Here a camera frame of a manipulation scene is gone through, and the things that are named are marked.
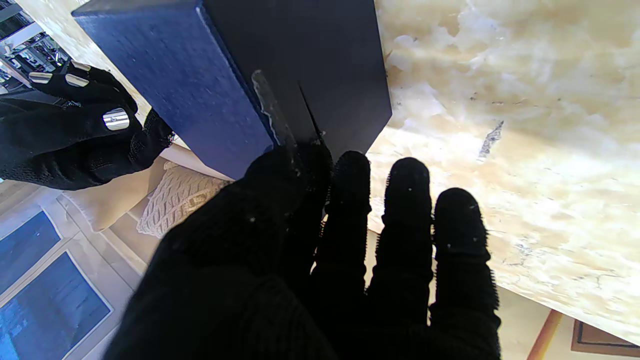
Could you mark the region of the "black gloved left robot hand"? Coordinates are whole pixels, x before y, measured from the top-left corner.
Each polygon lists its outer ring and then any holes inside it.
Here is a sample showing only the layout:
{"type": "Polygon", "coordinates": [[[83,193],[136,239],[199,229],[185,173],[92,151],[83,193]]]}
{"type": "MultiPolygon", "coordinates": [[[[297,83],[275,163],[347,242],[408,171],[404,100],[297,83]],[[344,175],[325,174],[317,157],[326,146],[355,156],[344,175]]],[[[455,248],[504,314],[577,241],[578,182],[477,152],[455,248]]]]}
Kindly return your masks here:
{"type": "Polygon", "coordinates": [[[499,296],[478,201],[432,202],[391,167],[365,283],[370,162],[320,145],[256,158],[160,241],[105,360],[499,360],[499,296]]]}

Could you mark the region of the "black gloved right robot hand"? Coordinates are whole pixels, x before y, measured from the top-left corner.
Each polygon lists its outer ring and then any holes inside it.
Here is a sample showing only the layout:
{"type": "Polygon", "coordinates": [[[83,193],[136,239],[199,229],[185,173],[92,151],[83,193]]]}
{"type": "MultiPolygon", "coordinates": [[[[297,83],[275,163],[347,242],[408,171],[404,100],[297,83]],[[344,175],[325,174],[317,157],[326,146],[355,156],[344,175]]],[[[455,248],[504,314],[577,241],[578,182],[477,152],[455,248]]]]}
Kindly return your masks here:
{"type": "Polygon", "coordinates": [[[110,71],[71,61],[29,80],[57,102],[1,96],[2,180],[80,191],[147,170],[174,142],[156,111],[137,119],[137,101],[110,71]]]}

